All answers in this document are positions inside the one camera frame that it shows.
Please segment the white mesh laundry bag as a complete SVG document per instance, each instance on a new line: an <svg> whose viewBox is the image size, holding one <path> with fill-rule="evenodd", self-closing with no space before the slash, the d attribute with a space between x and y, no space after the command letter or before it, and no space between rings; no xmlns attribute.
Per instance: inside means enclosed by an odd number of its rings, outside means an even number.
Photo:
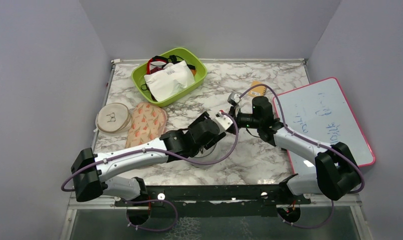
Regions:
<svg viewBox="0 0 403 240"><path fill-rule="evenodd" d="M201 149L198 154L191 158L194 162L209 163L219 159L220 148L215 144L209 149Z"/></svg>

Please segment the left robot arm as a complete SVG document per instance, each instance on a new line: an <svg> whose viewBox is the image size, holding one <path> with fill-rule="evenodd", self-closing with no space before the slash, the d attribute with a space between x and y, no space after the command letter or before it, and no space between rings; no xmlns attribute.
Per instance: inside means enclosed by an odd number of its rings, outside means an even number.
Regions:
<svg viewBox="0 0 403 240"><path fill-rule="evenodd" d="M71 166L76 200L87 202L108 195L141 205L147 198L143 179L127 179L120 174L156 164L192 160L202 149L215 145L226 135L227 129L233 127L233 120L228 115L219 112L210 118L204 112L188 128L167 131L138 146L103 154L85 148Z"/></svg>

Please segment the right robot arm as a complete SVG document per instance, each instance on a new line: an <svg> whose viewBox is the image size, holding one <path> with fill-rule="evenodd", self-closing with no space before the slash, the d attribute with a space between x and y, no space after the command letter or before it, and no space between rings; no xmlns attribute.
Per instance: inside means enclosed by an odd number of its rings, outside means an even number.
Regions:
<svg viewBox="0 0 403 240"><path fill-rule="evenodd" d="M283 203L289 204L303 194L322 194L337 201L364 185L359 167L346 144L322 143L296 133L274 117L272 104L265 96L252 99L251 113L241 112L238 93L230 94L227 101L231 105L228 113L238 128L254 129L265 143L295 153L314 166L314 173L295 173L279 184L278 198Z"/></svg>

